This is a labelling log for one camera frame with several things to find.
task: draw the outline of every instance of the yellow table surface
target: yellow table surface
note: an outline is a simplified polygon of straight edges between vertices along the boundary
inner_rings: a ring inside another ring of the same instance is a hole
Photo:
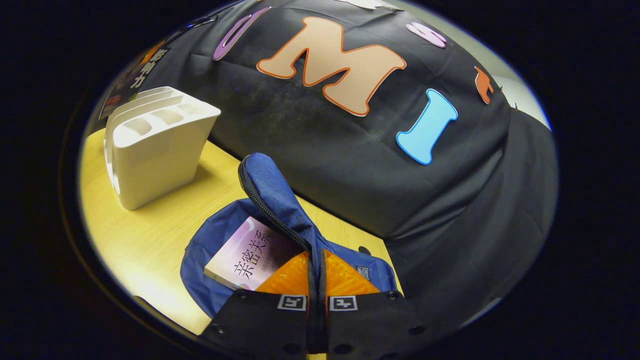
[[[184,249],[205,219],[246,198],[237,178],[240,162],[207,141],[193,182],[128,211],[121,207],[109,181],[103,138],[104,129],[86,139],[80,171],[84,218],[97,252],[131,295],[144,298],[185,329],[202,333],[211,319],[185,289],[180,264]],[[393,266],[381,239],[298,200],[325,238],[354,250],[364,246]]]

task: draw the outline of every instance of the blue letter i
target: blue letter i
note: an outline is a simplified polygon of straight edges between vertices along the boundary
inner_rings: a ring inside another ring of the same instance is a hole
[[[415,161],[429,165],[431,150],[450,120],[458,118],[453,105],[436,90],[427,90],[429,102],[413,127],[407,132],[399,132],[396,142]]]

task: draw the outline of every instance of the book cover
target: book cover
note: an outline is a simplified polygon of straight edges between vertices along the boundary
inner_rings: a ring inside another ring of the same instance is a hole
[[[302,251],[294,240],[249,217],[205,266],[204,274],[234,290],[255,290]]]

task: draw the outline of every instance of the white desk organizer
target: white desk organizer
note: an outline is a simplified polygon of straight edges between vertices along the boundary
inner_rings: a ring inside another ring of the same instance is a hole
[[[168,86],[109,116],[104,158],[123,208],[135,210],[190,183],[220,110]]]

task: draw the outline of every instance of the orange letter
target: orange letter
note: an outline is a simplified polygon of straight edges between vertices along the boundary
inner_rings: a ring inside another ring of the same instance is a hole
[[[487,95],[487,89],[493,94],[493,87],[489,84],[489,77],[480,70],[477,66],[475,67],[476,71],[478,71],[478,75],[476,76],[476,89],[478,89],[478,93],[485,104],[489,105],[491,99],[489,99],[489,95]]]
[[[337,83],[323,88],[324,96],[354,115],[367,115],[369,99],[393,70],[406,67],[404,59],[382,45],[345,52],[340,24],[319,17],[305,17],[302,22],[305,27],[272,58],[259,61],[258,70],[280,79],[293,78],[293,63],[306,51],[303,84],[314,86],[346,70]]]

